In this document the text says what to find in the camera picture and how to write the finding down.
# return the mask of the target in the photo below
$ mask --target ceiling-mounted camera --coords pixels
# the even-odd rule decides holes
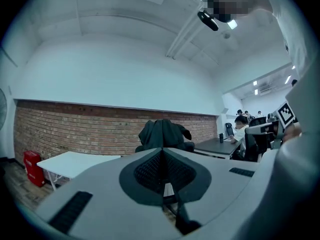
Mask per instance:
[[[219,29],[218,24],[214,20],[214,17],[210,15],[206,10],[199,11],[197,15],[199,19],[213,31],[217,31]]]

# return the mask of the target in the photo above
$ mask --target air conditioner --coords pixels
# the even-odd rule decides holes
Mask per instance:
[[[271,93],[271,91],[272,91],[272,88],[270,87],[270,85],[265,85],[260,88],[259,93],[260,93],[260,96],[262,96],[262,95]]]

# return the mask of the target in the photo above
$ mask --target black chair backrest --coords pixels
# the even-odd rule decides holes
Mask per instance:
[[[244,160],[250,162],[257,162],[258,161],[258,146],[256,144],[255,137],[252,134],[247,134],[247,129],[244,130],[245,135],[245,153],[244,153]]]
[[[258,126],[258,125],[263,125],[267,122],[266,117],[258,117],[253,120],[251,120],[249,126]]]
[[[225,127],[226,127],[226,133],[228,134],[228,136],[234,135],[234,130],[232,129],[232,124],[230,122],[226,122]]]

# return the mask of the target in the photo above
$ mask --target brick wall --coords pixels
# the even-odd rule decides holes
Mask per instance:
[[[38,152],[43,160],[67,151],[131,155],[141,145],[138,134],[145,123],[157,119],[183,125],[194,143],[217,137],[215,116],[20,100],[15,158],[23,163],[26,150]]]

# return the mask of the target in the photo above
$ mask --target red box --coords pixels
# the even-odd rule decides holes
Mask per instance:
[[[37,163],[41,161],[40,155],[33,151],[26,151],[23,154],[23,162],[29,180],[38,187],[42,187],[45,184],[44,172],[37,166]]]

